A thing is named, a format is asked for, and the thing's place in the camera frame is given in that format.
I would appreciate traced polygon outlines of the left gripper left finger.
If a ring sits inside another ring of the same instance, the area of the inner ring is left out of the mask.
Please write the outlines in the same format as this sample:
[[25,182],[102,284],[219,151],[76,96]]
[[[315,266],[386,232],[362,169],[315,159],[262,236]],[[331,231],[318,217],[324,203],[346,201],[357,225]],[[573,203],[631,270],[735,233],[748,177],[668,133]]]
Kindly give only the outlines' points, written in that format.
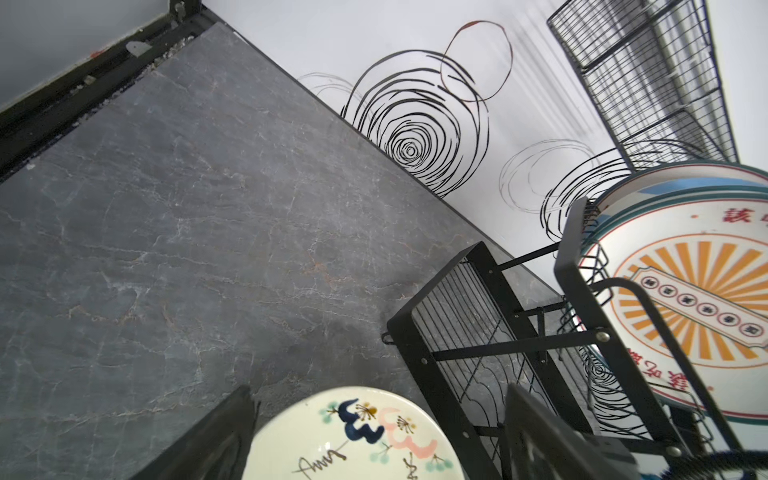
[[241,385],[133,477],[241,479],[257,418],[251,389]]

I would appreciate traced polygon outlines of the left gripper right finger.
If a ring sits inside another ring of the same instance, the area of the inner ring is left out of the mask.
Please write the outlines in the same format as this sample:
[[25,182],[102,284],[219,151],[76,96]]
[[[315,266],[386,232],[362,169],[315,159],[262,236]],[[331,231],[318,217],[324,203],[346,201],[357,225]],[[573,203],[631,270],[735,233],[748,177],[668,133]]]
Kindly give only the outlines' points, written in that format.
[[505,397],[506,459],[513,479],[625,479],[617,440],[575,431],[517,384]]

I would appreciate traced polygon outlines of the black wire dish rack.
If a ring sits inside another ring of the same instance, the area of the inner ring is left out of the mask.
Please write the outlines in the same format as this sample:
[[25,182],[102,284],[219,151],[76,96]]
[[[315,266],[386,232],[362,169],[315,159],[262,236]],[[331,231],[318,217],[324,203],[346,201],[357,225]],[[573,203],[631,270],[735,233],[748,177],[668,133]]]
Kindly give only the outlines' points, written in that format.
[[487,246],[461,251],[388,322],[396,347],[473,479],[510,479],[507,388],[575,431],[665,462],[676,478],[763,479],[767,444],[742,441],[643,288],[586,280],[594,202],[570,209],[549,247],[559,300],[525,307]]

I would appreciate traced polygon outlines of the cream floral plate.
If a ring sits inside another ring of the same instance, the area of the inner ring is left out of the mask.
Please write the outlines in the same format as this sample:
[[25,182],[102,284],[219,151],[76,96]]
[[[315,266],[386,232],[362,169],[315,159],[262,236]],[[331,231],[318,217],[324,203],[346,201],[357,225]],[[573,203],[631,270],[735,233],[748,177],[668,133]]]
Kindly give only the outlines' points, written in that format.
[[326,390],[256,433],[244,479],[464,479],[437,422],[414,402],[361,387]]

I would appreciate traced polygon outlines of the orange sunburst plate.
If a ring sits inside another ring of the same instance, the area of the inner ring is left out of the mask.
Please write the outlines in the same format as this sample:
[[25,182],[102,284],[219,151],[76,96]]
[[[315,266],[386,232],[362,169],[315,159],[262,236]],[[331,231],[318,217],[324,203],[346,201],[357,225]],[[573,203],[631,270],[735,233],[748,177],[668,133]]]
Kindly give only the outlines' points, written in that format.
[[579,267],[641,286],[725,417],[766,421],[764,189],[644,201],[585,236]]

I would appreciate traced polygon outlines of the white plate black flower outline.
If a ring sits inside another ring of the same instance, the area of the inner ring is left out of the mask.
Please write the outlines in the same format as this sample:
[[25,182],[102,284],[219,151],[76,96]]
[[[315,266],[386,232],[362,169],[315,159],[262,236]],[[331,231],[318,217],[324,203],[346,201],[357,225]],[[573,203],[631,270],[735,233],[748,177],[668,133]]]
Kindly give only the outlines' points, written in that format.
[[614,217],[643,202],[709,187],[767,187],[767,173],[749,166],[714,161],[686,161],[633,174],[601,194],[585,234],[594,237]]

